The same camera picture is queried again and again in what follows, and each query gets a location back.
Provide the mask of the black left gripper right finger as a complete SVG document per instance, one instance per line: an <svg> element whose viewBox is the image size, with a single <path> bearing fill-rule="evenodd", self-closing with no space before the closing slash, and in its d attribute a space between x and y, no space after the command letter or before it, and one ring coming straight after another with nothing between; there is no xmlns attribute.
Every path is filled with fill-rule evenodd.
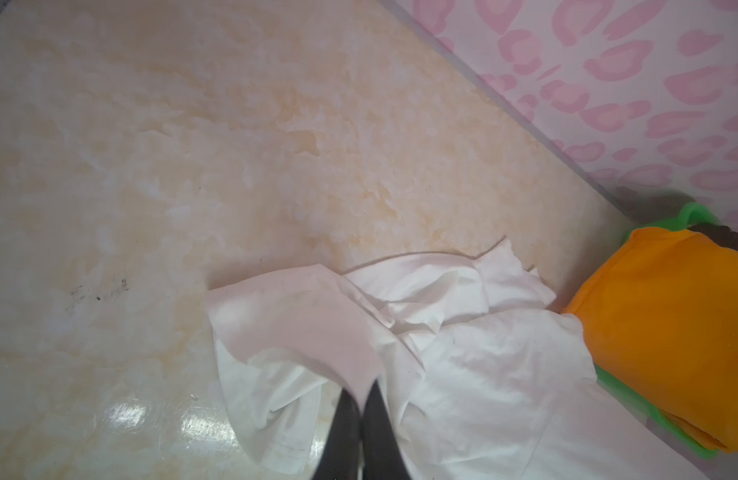
<svg viewBox="0 0 738 480"><path fill-rule="evenodd" d="M364 480L410 480L385 401L377 381L371 387L361 419Z"/></svg>

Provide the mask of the white t-shirt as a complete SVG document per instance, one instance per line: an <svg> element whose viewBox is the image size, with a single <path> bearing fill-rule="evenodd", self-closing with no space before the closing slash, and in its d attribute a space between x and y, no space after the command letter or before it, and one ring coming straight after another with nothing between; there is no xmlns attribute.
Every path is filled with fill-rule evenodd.
<svg viewBox="0 0 738 480"><path fill-rule="evenodd" d="M228 418L261 467L299 475L334 387L382 392L415 479L698 479L597 381L580 321L508 241L210 291Z"/></svg>

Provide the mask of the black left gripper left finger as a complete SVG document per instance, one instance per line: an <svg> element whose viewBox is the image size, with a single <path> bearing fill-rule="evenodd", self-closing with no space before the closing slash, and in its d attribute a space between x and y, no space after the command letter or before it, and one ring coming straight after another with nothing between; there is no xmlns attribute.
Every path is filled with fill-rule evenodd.
<svg viewBox="0 0 738 480"><path fill-rule="evenodd" d="M357 480L360 445L361 413L354 398L343 389L312 480Z"/></svg>

